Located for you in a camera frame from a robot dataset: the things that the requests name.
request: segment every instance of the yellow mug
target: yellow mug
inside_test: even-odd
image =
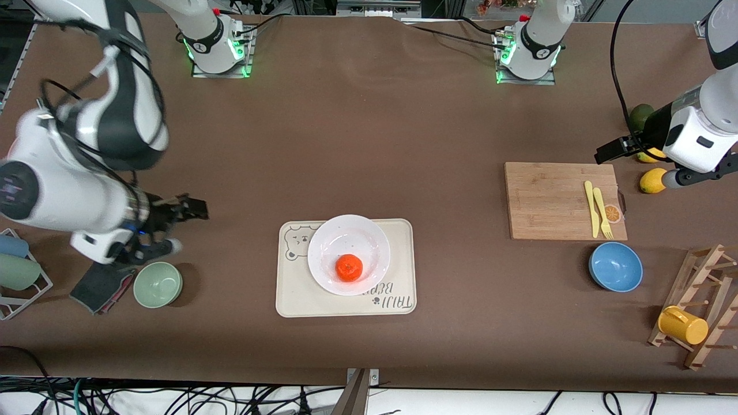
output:
[[[658,329],[685,343],[698,344],[705,340],[709,328],[702,318],[677,306],[668,306],[658,316]]]

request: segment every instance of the table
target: table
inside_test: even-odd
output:
[[[171,141],[141,185],[205,199],[211,220],[175,230],[184,251],[169,261],[184,289],[173,306],[144,309],[128,293],[103,317],[67,297],[89,266],[69,235],[13,225],[55,287],[0,338],[52,375],[341,384],[346,368],[371,367],[397,387],[737,391],[730,352],[685,371],[678,347],[646,339],[686,250],[738,241],[738,175],[643,195],[638,178],[653,166],[613,163],[645,268],[627,294],[591,281],[596,244],[509,237],[504,162],[593,162],[626,132],[612,25],[572,25],[557,85],[533,87],[495,84],[488,48],[388,18],[284,18],[260,34],[250,79],[191,79],[173,22],[141,19]],[[434,28],[485,40],[455,22]],[[713,71],[689,25],[628,24],[619,42],[630,105],[663,105]],[[0,150],[41,78],[73,84],[100,56],[93,38],[40,28],[0,117]],[[343,213],[412,223],[413,313],[277,315],[280,226]],[[34,370],[0,360],[0,373]]]

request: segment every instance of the plastic knife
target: plastic knife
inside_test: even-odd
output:
[[[596,239],[599,234],[599,217],[597,216],[597,210],[595,209],[592,182],[589,180],[584,182],[584,191],[587,193],[587,203],[590,206],[590,216],[592,217],[592,237]]]

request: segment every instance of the green bowl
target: green bowl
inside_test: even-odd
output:
[[[154,262],[139,272],[134,282],[136,301],[148,309],[157,309],[174,301],[182,291],[182,276],[167,262]]]

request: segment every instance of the blue cup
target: blue cup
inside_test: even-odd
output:
[[[28,242],[12,236],[0,235],[0,253],[26,258],[28,256]]]

